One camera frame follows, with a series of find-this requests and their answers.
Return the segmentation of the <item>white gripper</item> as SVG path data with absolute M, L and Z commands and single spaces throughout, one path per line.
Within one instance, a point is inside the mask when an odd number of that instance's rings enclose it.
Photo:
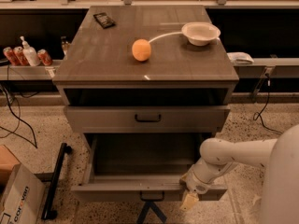
M 206 194 L 213 181 L 222 175 L 223 168 L 223 165 L 211 164 L 200 158 L 179 180 L 180 184 L 186 184 L 188 190 L 183 193 L 180 209 L 192 209 L 199 202 L 197 194 Z

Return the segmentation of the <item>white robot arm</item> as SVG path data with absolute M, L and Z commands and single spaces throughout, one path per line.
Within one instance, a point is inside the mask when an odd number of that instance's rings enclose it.
M 181 208 L 191 209 L 213 181 L 239 163 L 265 169 L 260 224 L 299 224 L 299 125 L 277 139 L 232 143 L 208 138 L 200 159 L 183 175 Z

